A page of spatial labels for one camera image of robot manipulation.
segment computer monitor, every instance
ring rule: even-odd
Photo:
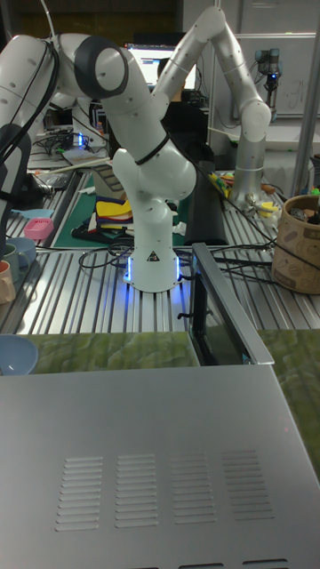
[[[168,45],[140,45],[125,44],[133,57],[138,61],[146,83],[149,87],[155,87],[157,81],[157,66],[159,61],[170,58],[175,47]],[[196,87],[196,65],[191,69],[186,80],[185,89],[193,91]]]

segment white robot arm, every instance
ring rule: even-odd
[[[134,218],[132,285],[151,293],[174,286],[179,268],[172,249],[172,213],[165,199],[188,196],[196,184],[196,170],[169,139],[160,119],[210,39],[244,125],[234,199],[241,204],[243,188],[256,191],[260,178],[258,185],[253,182],[260,176],[269,110],[256,93],[220,9],[206,10],[185,35],[169,64],[174,73],[164,74],[153,97],[136,60],[107,38],[64,34],[56,44],[57,55],[41,40],[18,36],[0,55],[0,249],[12,196],[21,184],[39,120],[50,99],[55,92],[75,99],[98,99],[122,146],[114,156],[114,171],[129,197]]]
[[[157,100],[159,115],[163,117],[166,106],[177,91],[177,83],[183,84],[209,41],[232,92],[242,126],[230,199],[245,210],[250,202],[262,201],[261,174],[271,112],[257,93],[240,45],[220,8],[211,6],[204,10],[183,37],[165,66],[153,96]]]

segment silver metal enclosure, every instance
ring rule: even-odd
[[[2,569],[313,569],[320,492],[268,365],[3,377]]]
[[[200,362],[221,365],[219,352],[223,348],[239,364],[273,364],[208,247],[204,243],[194,244],[192,253],[189,333]],[[219,334],[224,334],[225,346],[217,342]]]

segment pink container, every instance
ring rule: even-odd
[[[53,228],[53,221],[50,218],[35,217],[27,223],[24,234],[29,239],[45,239]]]

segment blue light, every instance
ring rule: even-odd
[[[131,273],[132,273],[132,258],[128,257],[128,281],[131,281]]]
[[[126,283],[130,283],[132,279],[132,258],[128,257],[128,261],[127,261],[127,271],[124,275],[124,281]]]
[[[179,259],[179,257],[177,257],[177,259],[176,259],[176,269],[177,269],[177,281],[179,281],[179,278],[180,278],[180,259]]]

